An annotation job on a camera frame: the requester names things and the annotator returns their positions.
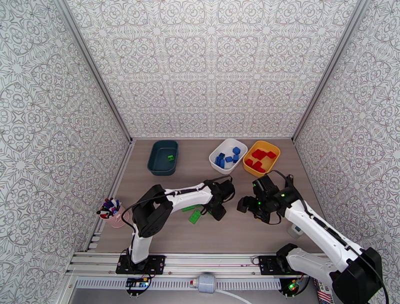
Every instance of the yellow bin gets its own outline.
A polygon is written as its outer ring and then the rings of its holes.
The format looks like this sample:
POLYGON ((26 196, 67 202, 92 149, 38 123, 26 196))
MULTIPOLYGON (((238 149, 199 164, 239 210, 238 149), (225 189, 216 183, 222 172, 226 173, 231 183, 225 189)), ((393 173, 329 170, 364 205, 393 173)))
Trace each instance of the yellow bin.
POLYGON ((244 170, 246 170, 250 174, 253 174, 254 176, 260 178, 260 177, 264 176, 265 173, 268 173, 271 171, 272 167, 275 165, 276 161, 278 160, 279 155, 281 155, 281 150, 279 150, 279 148, 277 146, 275 146, 269 142, 263 141, 263 140, 256 141, 255 144, 253 144, 253 146, 248 150, 246 155, 243 157, 244 170), (264 152, 272 151, 273 153, 276 154, 276 157, 271 159, 268 156, 266 156, 262 160, 254 158, 252 156, 252 153, 254 151, 256 151, 257 149, 260 149, 261 151, 264 151, 264 152), (265 170, 265 173, 258 172, 256 170, 254 170, 252 167, 249 167, 248 165, 246 165, 245 161, 247 161, 248 159, 251 159, 253 161, 253 164, 255 164, 257 161, 260 161, 262 163, 261 168, 263 168, 265 170))

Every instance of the green block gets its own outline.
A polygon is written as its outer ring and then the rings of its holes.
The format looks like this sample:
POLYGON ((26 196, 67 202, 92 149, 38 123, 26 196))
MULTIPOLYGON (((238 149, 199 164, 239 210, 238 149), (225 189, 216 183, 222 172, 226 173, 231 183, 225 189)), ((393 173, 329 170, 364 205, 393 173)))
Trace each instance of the green block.
POLYGON ((182 208, 181 210, 182 210, 182 212, 185 212, 185 211, 196 209, 197 207, 200 207, 200 206, 201 205, 189 206, 189 207, 186 207, 186 208, 182 208))
POLYGON ((191 217, 189 217, 189 222, 191 222, 193 225, 197 223, 199 218, 202 216, 202 213, 199 210, 195 210, 191 217))

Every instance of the wooden table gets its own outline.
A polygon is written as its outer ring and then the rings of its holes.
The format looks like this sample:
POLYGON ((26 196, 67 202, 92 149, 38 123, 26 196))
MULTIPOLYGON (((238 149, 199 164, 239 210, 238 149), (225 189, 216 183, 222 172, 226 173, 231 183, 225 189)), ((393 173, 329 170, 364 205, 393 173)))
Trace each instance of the wooden table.
MULTIPOLYGON (((156 140, 138 140, 127 164, 126 171, 117 191, 122 204, 127 207, 137 202, 153 185, 161 184, 164 188, 178 189, 194 186, 206 179, 213 179, 221 174, 210 166, 210 153, 222 142, 218 139, 182 139, 177 140, 179 153, 176 171, 171 176, 154 176, 147 169, 147 162, 153 143, 156 140)), ((268 140, 279 147, 281 154, 274 169, 283 174, 294 176, 294 185, 308 204, 320 215, 320 206, 302 166, 300 158, 290 139, 268 140)), ((256 140, 241 140, 250 148, 256 140)), ((188 221, 192 211, 178 211, 172 214, 163 229, 157 233, 150 246, 151 253, 272 253, 287 243, 297 244, 308 252, 321 250, 306 236, 293 239, 287 228, 291 223, 282 219, 279 225, 267 225, 253 218, 251 213, 236 210, 239 199, 253 195, 252 181, 255 176, 243 169, 240 163, 231 174, 236 195, 224 204, 226 215, 216 221, 211 215, 202 216, 196 224, 188 221)), ((281 189, 285 182, 276 173, 271 179, 281 189)), ((271 222, 277 220, 271 215, 271 222)), ((132 239, 132 229, 125 225, 114 229, 107 224, 97 244, 97 252, 121 252, 132 239)))

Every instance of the white bin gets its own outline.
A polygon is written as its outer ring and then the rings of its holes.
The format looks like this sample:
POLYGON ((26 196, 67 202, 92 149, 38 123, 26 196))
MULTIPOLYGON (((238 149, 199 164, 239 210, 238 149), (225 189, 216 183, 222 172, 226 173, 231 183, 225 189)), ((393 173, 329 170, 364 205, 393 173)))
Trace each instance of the white bin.
POLYGON ((247 146, 233 138, 228 138, 225 139, 208 157, 208 160, 211 164, 211 167, 213 167, 215 170, 217 170, 219 173, 223 175, 228 175, 231 174, 231 172, 236 168, 236 166, 242 162, 243 156, 247 153, 248 148, 247 146), (239 160, 234 163, 233 161, 231 162, 226 162, 225 161, 225 169, 222 169, 220 166, 217 166, 215 164, 216 157, 220 155, 220 153, 224 153, 225 157, 231 156, 233 157, 234 152, 232 151, 234 147, 238 147, 240 149, 240 154, 239 154, 239 160))

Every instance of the black mounting plate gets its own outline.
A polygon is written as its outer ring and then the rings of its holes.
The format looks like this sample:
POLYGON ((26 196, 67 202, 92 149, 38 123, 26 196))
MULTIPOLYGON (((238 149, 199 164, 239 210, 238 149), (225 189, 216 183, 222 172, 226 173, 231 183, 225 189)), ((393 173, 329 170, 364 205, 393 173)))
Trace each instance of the black mounting plate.
POLYGON ((293 269, 285 272, 279 265, 276 255, 260 255, 258 256, 258 263, 262 276, 297 276, 302 274, 301 272, 294 271, 293 269))
POLYGON ((149 255, 144 261, 134 264, 129 256, 124 254, 119 257, 115 273, 118 275, 162 275, 166 256, 149 255))

